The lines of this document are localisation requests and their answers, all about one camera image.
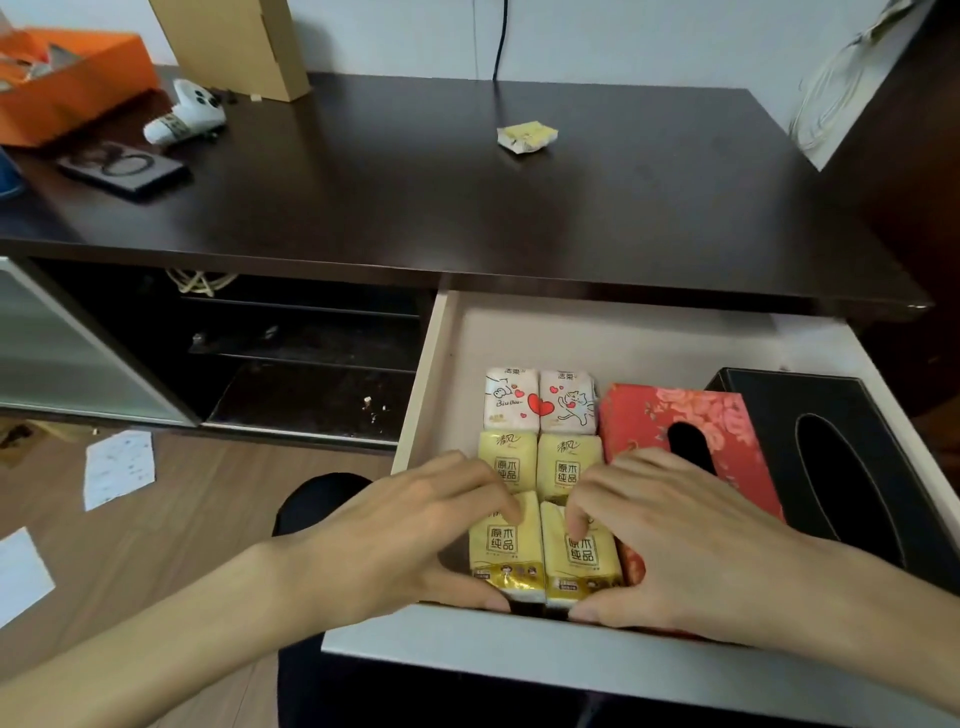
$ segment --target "blue object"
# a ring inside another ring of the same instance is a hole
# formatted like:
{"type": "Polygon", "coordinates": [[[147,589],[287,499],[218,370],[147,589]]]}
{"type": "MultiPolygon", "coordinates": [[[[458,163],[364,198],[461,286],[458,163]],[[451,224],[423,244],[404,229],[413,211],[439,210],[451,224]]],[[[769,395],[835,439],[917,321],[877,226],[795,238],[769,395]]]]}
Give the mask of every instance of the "blue object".
{"type": "Polygon", "coordinates": [[[0,147],[0,200],[15,197],[26,188],[20,168],[13,163],[7,151],[0,147]]]}

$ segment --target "fingernail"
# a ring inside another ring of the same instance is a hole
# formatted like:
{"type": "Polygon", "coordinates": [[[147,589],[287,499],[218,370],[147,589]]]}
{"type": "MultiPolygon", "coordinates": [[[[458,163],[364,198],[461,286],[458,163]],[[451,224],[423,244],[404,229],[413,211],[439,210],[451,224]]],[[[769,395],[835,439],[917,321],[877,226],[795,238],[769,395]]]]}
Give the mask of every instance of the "fingernail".
{"type": "Polygon", "coordinates": [[[596,610],[585,607],[583,604],[574,604],[568,615],[573,621],[581,621],[587,624],[597,624],[600,622],[600,615],[596,610]]]}
{"type": "Polygon", "coordinates": [[[484,602],[483,608],[489,612],[502,612],[504,614],[510,614],[510,602],[508,602],[502,596],[491,596],[486,602],[484,602]]]}

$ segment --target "person's left hand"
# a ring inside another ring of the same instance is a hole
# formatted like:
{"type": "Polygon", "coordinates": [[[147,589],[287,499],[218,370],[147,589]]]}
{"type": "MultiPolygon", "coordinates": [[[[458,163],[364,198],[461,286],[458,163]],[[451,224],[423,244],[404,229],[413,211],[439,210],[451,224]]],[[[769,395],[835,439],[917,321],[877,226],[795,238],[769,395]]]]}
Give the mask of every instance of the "person's left hand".
{"type": "Polygon", "coordinates": [[[416,601],[509,612],[497,589],[437,558],[494,511],[522,520],[519,502],[489,465],[448,452],[371,483],[310,528],[266,542],[289,639],[416,601]]]}

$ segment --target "red heart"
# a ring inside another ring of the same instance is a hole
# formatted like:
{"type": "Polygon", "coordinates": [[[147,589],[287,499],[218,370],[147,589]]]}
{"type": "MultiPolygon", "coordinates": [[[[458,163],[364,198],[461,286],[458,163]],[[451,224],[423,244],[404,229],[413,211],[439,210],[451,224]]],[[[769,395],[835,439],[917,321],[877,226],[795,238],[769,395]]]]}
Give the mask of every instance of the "red heart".
{"type": "Polygon", "coordinates": [[[546,417],[553,412],[553,402],[543,401],[537,395],[529,395],[527,397],[527,404],[530,405],[530,409],[534,411],[535,415],[540,415],[541,417],[546,417]]]}

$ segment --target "open drawer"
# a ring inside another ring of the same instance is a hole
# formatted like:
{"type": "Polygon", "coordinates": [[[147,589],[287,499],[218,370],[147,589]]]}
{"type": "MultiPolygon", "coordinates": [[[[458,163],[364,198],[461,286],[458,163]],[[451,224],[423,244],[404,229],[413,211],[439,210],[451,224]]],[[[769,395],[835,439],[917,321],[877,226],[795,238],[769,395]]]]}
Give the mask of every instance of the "open drawer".
{"type": "MultiPolygon", "coordinates": [[[[394,470],[447,449],[474,454],[493,366],[591,372],[703,388],[722,367],[864,381],[960,542],[960,499],[850,328],[825,318],[442,291],[394,470]]],[[[324,650],[839,725],[960,721],[841,670],[779,653],[433,605],[329,632],[324,650]]]]}

